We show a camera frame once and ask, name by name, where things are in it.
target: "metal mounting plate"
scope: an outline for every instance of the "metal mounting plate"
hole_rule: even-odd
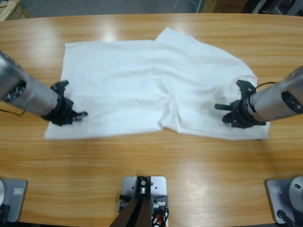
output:
[[[126,176],[123,179],[122,195],[134,196],[136,190],[136,176]],[[164,176],[151,176],[151,195],[167,195],[166,178]]]
[[[269,196],[270,206],[274,220],[278,224],[284,224],[285,222],[276,214],[278,210],[283,210],[286,215],[294,221],[294,214],[289,204],[289,185],[292,179],[276,179],[268,180],[265,185],[267,188],[267,194]]]

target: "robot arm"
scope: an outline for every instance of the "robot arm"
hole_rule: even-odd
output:
[[[88,113],[72,110],[73,102],[64,97],[66,85],[68,81],[58,82],[51,88],[45,86],[0,51],[0,100],[54,124],[72,124]]]
[[[284,80],[260,92],[251,83],[238,80],[241,100],[230,105],[216,104],[218,110],[230,113],[223,122],[232,127],[248,128],[266,122],[303,113],[303,66],[290,73]]]

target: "wood grain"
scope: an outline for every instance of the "wood grain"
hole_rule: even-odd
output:
[[[155,39],[171,27],[243,59],[259,83],[303,60],[303,18],[245,14],[53,17],[0,23],[0,49],[47,85],[64,44]],[[10,108],[0,103],[1,108]],[[302,116],[271,124],[268,141],[227,141],[169,130],[96,140],[45,141],[47,122],[0,113],[0,175],[28,180],[21,221],[109,226],[127,175],[167,178],[170,226],[273,222],[264,181],[303,174]]]

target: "floor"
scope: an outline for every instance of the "floor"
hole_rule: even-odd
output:
[[[32,17],[194,13],[199,0],[23,0]]]

